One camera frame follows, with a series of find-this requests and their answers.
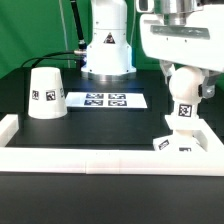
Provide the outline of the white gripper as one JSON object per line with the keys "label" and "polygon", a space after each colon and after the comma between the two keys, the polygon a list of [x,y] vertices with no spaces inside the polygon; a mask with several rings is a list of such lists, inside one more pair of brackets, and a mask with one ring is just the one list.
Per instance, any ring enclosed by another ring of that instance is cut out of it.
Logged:
{"label": "white gripper", "polygon": [[175,72],[173,63],[198,67],[204,77],[200,96],[215,95],[219,72],[224,72],[224,6],[204,6],[190,13],[185,26],[166,26],[160,15],[143,14],[140,35],[145,55],[160,59],[165,83]]}

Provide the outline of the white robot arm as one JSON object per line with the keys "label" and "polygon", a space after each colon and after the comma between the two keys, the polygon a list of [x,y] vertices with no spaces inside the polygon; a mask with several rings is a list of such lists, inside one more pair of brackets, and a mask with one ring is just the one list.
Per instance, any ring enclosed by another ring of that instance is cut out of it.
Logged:
{"label": "white robot arm", "polygon": [[[104,79],[133,71],[126,41],[124,0],[91,0],[93,37],[82,71]],[[145,55],[171,76],[177,64],[202,70],[202,96],[210,98],[224,73],[224,0],[136,0]]]}

